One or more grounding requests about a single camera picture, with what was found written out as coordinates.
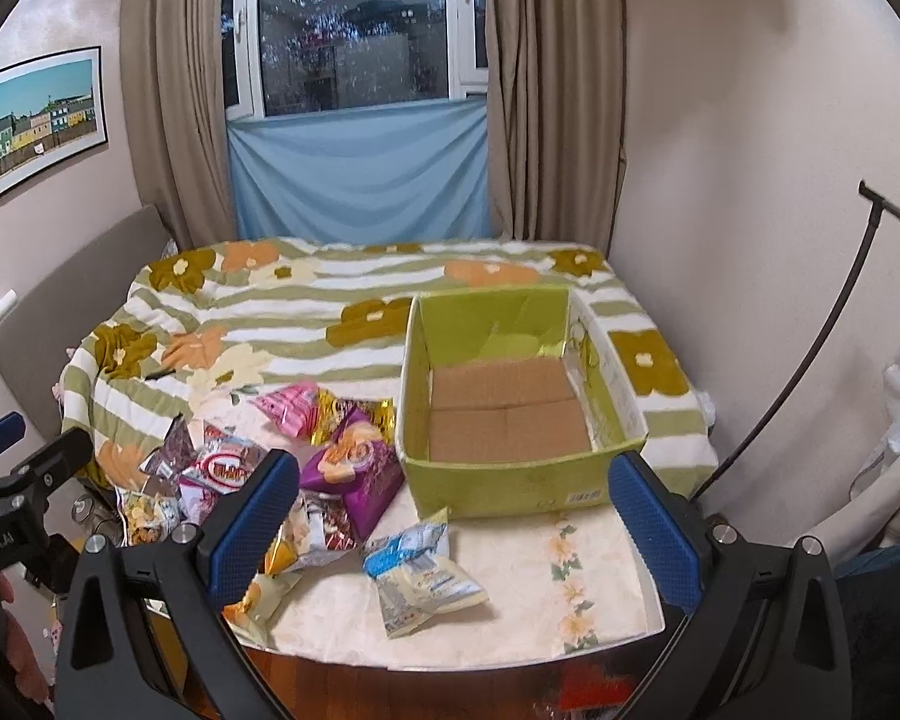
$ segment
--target headboard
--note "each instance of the headboard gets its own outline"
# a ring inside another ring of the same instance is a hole
[[[76,347],[127,300],[170,234],[154,206],[120,221],[37,284],[0,320],[0,375],[44,439],[60,432],[51,390]]]

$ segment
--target picture frame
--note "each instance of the picture frame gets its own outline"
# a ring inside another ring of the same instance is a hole
[[[100,46],[0,70],[0,198],[107,142]]]

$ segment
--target floral blanket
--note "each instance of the floral blanket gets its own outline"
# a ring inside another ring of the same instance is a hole
[[[716,456],[698,399],[674,354],[600,254],[525,242],[350,247],[296,239],[228,242],[144,268],[127,302],[63,370],[64,429],[94,439],[98,469],[137,488],[141,459],[170,420],[209,418],[304,379],[390,391],[400,376],[410,299],[418,292],[571,283],[586,295],[647,418],[644,450],[672,488],[710,474]]]

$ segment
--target brown curtain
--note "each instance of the brown curtain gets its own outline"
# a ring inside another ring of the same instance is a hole
[[[122,0],[133,172],[181,248],[236,237],[223,112],[221,0]]]
[[[624,0],[488,0],[490,209],[606,252],[622,179]]]

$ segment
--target red object on floor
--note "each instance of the red object on floor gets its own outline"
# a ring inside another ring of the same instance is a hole
[[[557,706],[561,712],[616,707],[634,694],[636,685],[634,677],[607,677],[600,665],[572,662],[563,669]]]

